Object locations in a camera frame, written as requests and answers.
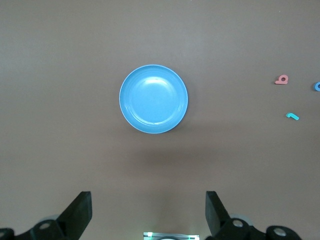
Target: plate rim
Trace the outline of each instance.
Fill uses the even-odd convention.
[[[166,70],[169,70],[170,72],[172,72],[174,75],[177,76],[177,78],[181,81],[182,83],[182,86],[183,86],[183,90],[185,91],[185,111],[183,112],[183,114],[181,114],[181,117],[179,119],[179,121],[177,121],[177,123],[170,127],[169,129],[166,129],[166,130],[163,130],[163,131],[156,131],[156,132],[150,132],[150,131],[145,131],[145,130],[142,130],[142,129],[139,129],[138,127],[134,126],[126,117],[126,115],[124,114],[124,111],[123,111],[123,108],[122,108],[122,105],[121,105],[121,96],[122,96],[122,92],[123,92],[123,87],[125,85],[125,83],[127,82],[128,78],[136,71],[138,71],[139,69],[141,68],[145,68],[145,67],[160,67],[160,68],[163,68],[163,69],[166,69]],[[134,127],[135,129],[143,132],[143,133],[146,133],[146,134],[162,134],[162,133],[165,133],[165,132],[168,132],[172,129],[174,129],[181,121],[182,119],[185,117],[186,113],[187,113],[187,110],[188,110],[188,104],[189,104],[189,96],[188,96],[188,90],[187,90],[187,87],[184,83],[184,81],[182,80],[182,78],[175,72],[173,71],[172,69],[170,69],[169,67],[167,66],[164,66],[164,65],[160,65],[160,64],[147,64],[147,65],[142,65],[140,67],[137,67],[136,69],[134,69],[133,71],[131,71],[127,76],[126,78],[124,79],[122,85],[121,85],[121,88],[120,88],[120,91],[119,91],[119,106],[120,106],[120,110],[121,110],[121,113],[122,115],[124,116],[125,120],[132,126]]]

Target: brown table surface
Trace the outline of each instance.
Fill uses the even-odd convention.
[[[91,191],[82,240],[203,240],[210,190],[260,231],[320,239],[319,12],[319,0],[0,1],[0,226],[22,233]],[[164,134],[119,108],[147,64],[188,90]]]

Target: blue plate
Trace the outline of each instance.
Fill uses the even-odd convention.
[[[145,65],[126,77],[119,101],[123,116],[134,128],[161,134],[184,118],[188,93],[182,79],[170,68]]]

